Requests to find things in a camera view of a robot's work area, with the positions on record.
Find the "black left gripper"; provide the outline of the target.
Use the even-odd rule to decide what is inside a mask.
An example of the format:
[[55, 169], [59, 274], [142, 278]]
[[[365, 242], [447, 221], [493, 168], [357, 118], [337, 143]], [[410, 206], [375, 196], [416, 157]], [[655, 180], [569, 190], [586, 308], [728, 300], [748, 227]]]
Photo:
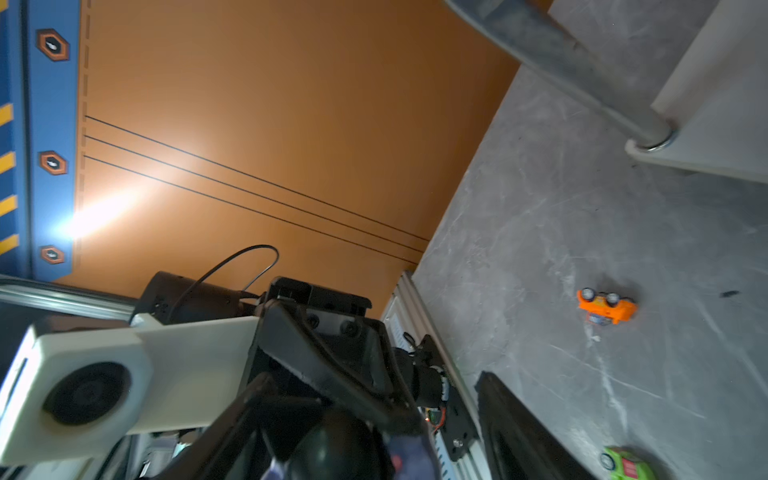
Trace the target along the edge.
[[425, 408], [447, 403], [447, 377], [398, 348], [369, 299], [277, 277], [256, 312], [252, 381], [157, 479], [225, 479], [255, 440], [258, 461], [287, 461], [333, 406], [389, 435], [426, 435]]

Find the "purple black figure toy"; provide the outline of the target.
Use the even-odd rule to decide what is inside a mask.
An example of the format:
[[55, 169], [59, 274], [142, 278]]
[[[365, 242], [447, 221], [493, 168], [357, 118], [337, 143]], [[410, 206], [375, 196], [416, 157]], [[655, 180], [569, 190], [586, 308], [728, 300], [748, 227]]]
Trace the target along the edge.
[[426, 434], [390, 435], [338, 409], [302, 436], [268, 441], [263, 479], [438, 479], [441, 466]]

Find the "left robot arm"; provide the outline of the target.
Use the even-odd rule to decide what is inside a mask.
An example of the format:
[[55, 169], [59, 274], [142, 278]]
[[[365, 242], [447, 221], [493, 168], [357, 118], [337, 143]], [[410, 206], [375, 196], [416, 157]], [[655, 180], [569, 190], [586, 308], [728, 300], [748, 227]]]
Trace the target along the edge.
[[422, 418], [435, 371], [395, 347], [371, 301], [286, 277], [261, 295], [155, 275], [137, 311], [165, 326], [256, 315], [244, 389], [215, 409], [165, 479], [435, 479]]

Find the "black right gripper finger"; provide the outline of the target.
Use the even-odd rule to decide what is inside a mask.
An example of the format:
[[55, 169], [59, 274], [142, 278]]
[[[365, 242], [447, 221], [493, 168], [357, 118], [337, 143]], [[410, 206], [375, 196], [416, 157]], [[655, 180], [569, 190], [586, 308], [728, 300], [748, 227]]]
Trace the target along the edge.
[[482, 440], [494, 479], [591, 479], [593, 475], [492, 372], [475, 390]]

